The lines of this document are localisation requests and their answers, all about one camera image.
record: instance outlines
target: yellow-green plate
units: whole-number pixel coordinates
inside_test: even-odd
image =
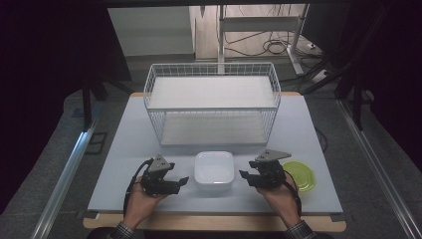
[[[314,171],[300,161],[287,161],[282,164],[283,169],[292,175],[299,191],[311,190],[316,185]]]

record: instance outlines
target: wire basket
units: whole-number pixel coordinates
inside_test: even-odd
[[[271,63],[154,64],[143,92],[161,145],[265,145],[281,97]]]

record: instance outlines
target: black curtain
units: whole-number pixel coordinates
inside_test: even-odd
[[[55,130],[64,99],[84,79],[130,81],[105,7],[33,3],[0,3],[2,212]]]

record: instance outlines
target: hand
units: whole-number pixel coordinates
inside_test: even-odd
[[[133,185],[123,218],[124,225],[131,230],[136,229],[137,225],[152,213],[158,202],[168,196],[164,194],[149,196],[141,187],[140,180],[141,177],[138,177]]]
[[[287,182],[293,188],[298,190],[292,177],[288,173],[286,173],[286,178]],[[257,187],[257,191],[264,196],[268,204],[282,218],[288,228],[301,222],[295,198],[285,185],[282,184],[281,186],[273,189]]]

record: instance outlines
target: white bowl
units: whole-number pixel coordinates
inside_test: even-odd
[[[226,190],[235,177],[233,154],[226,151],[203,151],[196,155],[195,180],[203,190]]]

